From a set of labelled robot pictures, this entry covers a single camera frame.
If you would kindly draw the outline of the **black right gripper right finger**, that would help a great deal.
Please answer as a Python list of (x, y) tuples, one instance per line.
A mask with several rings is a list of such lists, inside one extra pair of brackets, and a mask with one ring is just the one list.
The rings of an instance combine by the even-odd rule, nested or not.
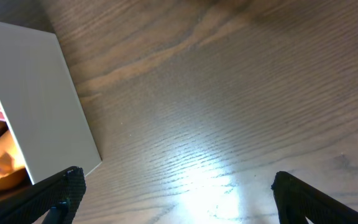
[(281, 224), (358, 224), (358, 212), (280, 171), (271, 186)]

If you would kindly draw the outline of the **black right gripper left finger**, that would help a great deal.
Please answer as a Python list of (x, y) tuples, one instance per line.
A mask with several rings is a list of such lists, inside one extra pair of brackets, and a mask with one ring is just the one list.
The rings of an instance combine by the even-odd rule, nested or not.
[(0, 223), (71, 223), (85, 192), (83, 169), (71, 166), (0, 201)]

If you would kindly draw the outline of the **yellow rubber duck toy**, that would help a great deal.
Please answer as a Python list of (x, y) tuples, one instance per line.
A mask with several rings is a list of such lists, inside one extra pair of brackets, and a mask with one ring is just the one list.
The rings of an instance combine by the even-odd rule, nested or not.
[(19, 185), (27, 177), (25, 161), (12, 134), (6, 131), (0, 137), (0, 190)]

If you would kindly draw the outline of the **white cardboard box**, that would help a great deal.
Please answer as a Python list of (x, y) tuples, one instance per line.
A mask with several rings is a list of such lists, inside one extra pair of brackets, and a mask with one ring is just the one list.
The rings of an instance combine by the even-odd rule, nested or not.
[(33, 184), (102, 163), (55, 34), (0, 22), (0, 107)]

